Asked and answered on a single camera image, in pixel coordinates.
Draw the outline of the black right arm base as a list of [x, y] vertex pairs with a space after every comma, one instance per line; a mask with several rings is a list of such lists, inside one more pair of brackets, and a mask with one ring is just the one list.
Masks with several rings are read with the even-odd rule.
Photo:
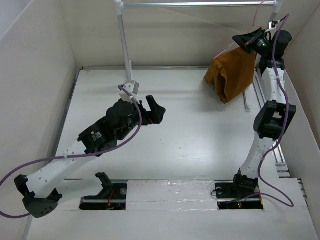
[[258, 179], [235, 174], [232, 180], [215, 180], [211, 196], [219, 210], [263, 210]]

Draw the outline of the pink wire hanger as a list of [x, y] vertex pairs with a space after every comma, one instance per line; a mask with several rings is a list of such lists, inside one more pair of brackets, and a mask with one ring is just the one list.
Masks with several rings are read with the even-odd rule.
[[[258, 25], [256, 24], [256, 19], [257, 19], [257, 15], [258, 15], [258, 11], [261, 7], [261, 5], [266, 2], [267, 0], [262, 0], [261, 3], [258, 5], [257, 9], [256, 9], [256, 12], [255, 12], [255, 15], [254, 15], [254, 18], [253, 18], [253, 22], [252, 22], [252, 25], [251, 27], [246, 31], [244, 32], [245, 34], [247, 34], [249, 32], [249, 30], [251, 30], [252, 28], [262, 28], [263, 26], [262, 25]], [[227, 53], [230, 48], [235, 44], [235, 42], [233, 41], [225, 50], [223, 50], [222, 52], [220, 52], [219, 54], [217, 54], [213, 60], [216, 60], [219, 56], [221, 56], [222, 54], [224, 53]]]

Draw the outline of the brown trousers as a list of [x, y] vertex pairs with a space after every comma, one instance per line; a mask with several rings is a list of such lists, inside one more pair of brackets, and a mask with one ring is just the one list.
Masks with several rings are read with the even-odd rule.
[[214, 59], [204, 76], [223, 104], [244, 92], [252, 83], [257, 53], [247, 53], [240, 47]]

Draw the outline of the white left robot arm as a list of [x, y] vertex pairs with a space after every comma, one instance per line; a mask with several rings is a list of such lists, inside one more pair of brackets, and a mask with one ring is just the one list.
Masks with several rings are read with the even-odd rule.
[[118, 142], [141, 126], [160, 124], [166, 109], [158, 105], [153, 96], [146, 96], [150, 107], [142, 102], [130, 103], [119, 99], [106, 111], [106, 115], [79, 134], [72, 147], [61, 159], [52, 160], [37, 172], [19, 175], [14, 183], [23, 195], [25, 209], [34, 217], [42, 218], [58, 205], [79, 197], [111, 199], [114, 185], [106, 173], [98, 172], [92, 179], [69, 180], [76, 170], [117, 148]]

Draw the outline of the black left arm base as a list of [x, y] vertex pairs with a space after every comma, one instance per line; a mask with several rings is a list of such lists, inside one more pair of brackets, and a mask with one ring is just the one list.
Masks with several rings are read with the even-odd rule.
[[122, 211], [126, 209], [126, 180], [111, 181], [105, 173], [95, 175], [101, 181], [102, 190], [97, 195], [82, 197], [79, 209], [83, 211]]

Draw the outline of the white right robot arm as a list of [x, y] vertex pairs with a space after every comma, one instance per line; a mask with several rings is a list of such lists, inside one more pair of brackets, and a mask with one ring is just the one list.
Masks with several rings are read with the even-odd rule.
[[271, 151], [274, 142], [283, 137], [297, 112], [296, 106], [289, 104], [288, 96], [284, 93], [283, 55], [292, 36], [285, 30], [277, 31], [273, 38], [268, 38], [269, 34], [269, 31], [259, 28], [232, 38], [246, 53], [256, 52], [261, 56], [257, 75], [264, 84], [266, 98], [254, 120], [255, 134], [249, 154], [231, 184], [231, 191], [237, 197], [243, 197], [257, 187], [261, 162]]

